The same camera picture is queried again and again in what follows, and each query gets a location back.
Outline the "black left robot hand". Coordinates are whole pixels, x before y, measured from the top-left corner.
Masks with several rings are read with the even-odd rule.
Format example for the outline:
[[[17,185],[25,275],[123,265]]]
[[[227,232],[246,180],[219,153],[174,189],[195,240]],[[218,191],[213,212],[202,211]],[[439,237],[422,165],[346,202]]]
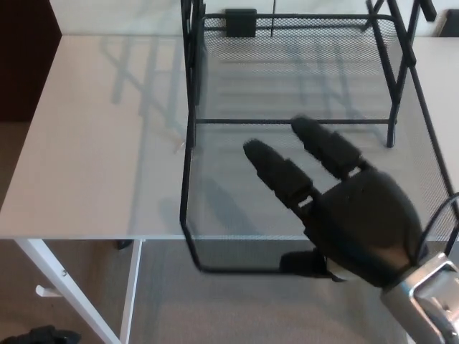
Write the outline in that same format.
[[[58,330],[52,325],[31,329],[28,333],[1,340],[1,344],[71,344],[81,341],[81,334],[71,330]]]

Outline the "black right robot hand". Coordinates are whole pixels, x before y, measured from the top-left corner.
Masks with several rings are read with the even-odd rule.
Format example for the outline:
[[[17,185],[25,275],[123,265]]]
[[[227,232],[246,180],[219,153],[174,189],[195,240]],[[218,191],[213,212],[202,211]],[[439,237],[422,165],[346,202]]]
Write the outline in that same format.
[[[258,178],[303,223],[323,257],[375,287],[386,287],[427,256],[420,217],[406,193],[339,132],[297,116],[304,149],[338,183],[320,192],[291,159],[258,139],[243,145]]]

